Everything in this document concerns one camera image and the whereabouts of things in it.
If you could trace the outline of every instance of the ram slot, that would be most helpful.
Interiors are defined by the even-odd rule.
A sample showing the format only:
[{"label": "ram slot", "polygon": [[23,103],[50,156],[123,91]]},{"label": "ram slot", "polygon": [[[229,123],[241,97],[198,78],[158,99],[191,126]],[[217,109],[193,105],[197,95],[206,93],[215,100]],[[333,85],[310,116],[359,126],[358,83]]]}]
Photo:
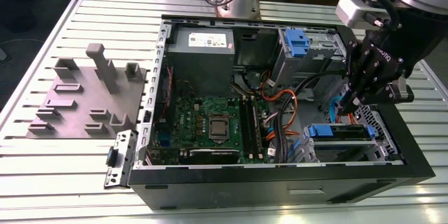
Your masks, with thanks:
[{"label": "ram slot", "polygon": [[251,116],[250,116],[250,106],[249,100],[241,99],[241,125],[242,125],[242,137],[243,137],[243,145],[245,145],[245,156],[254,156],[254,135],[251,131]]},{"label": "ram slot", "polygon": [[259,123],[259,108],[258,102],[253,97],[251,100],[247,101],[247,105],[250,108],[250,118],[251,118],[251,132],[253,132],[253,152],[254,155],[259,157],[259,153],[262,150],[262,134],[261,134],[261,123]]}]

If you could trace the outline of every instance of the slotted aluminum table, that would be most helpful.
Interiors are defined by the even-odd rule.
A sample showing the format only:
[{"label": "slotted aluminum table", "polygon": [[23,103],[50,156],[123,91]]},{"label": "slotted aluminum table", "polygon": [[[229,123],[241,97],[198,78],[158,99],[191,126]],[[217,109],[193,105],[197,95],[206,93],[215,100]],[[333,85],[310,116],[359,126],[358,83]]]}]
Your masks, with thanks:
[{"label": "slotted aluminum table", "polygon": [[[262,2],[261,9],[266,20],[341,23],[329,6]],[[94,66],[85,51],[89,43],[98,42],[117,67],[138,62],[151,69],[162,14],[214,16],[215,12],[203,0],[71,1],[0,114],[0,222],[448,222],[448,94],[425,62],[410,78],[415,102],[398,107],[437,177],[357,204],[151,211],[133,190],[103,189],[113,139],[27,139],[58,59],[74,57],[79,66]],[[355,33],[363,37],[363,31]]]}]

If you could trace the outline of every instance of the floor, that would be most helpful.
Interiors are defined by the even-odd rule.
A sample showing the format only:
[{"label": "floor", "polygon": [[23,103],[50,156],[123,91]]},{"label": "floor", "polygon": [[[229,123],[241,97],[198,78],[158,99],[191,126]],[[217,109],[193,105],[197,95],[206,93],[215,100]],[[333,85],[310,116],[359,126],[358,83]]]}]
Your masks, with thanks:
[{"label": "floor", "polygon": [[[11,56],[11,60],[0,63],[0,109],[21,82],[29,66],[39,52],[42,43],[38,41],[15,41],[3,44],[3,41],[14,39],[37,39],[45,41],[54,28],[55,23],[67,7],[70,0],[35,0],[27,5],[38,18],[37,27],[25,33],[11,33],[0,27],[0,48]],[[427,58],[431,67],[439,75],[446,86],[448,85],[448,42],[447,40]]]}]

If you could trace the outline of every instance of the white label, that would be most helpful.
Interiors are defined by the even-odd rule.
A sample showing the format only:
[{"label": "white label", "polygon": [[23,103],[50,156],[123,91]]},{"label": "white label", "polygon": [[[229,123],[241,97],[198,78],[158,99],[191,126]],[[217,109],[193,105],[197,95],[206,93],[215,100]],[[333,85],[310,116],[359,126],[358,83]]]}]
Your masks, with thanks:
[{"label": "white label", "polygon": [[269,84],[270,86],[273,86],[273,87],[274,87],[274,85],[275,85],[275,82],[274,82],[274,80],[269,79],[269,80],[267,80],[267,84]]},{"label": "white label", "polygon": [[190,47],[227,47],[226,34],[198,34],[189,36]]},{"label": "white label", "polygon": [[274,148],[269,148],[269,156],[275,156],[275,149]]}]

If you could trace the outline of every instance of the green motherboard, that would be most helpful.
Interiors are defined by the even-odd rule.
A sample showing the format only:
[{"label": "green motherboard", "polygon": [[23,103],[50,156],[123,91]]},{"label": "green motherboard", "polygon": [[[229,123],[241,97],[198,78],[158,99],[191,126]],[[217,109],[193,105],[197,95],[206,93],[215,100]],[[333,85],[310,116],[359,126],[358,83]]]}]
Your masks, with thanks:
[{"label": "green motherboard", "polygon": [[[246,105],[246,101],[241,98],[178,98],[170,143],[166,141],[166,148],[159,149],[162,164],[178,165],[179,153],[182,155],[183,150],[193,149],[238,150],[238,163],[267,163],[267,150],[262,146],[265,133],[261,128],[251,128],[251,136],[245,134],[250,130],[247,124],[261,123],[262,119],[255,115],[266,113],[267,104],[265,101],[255,102],[247,109],[251,113],[241,111],[246,108],[242,104]],[[250,119],[242,125],[246,113]]]}]

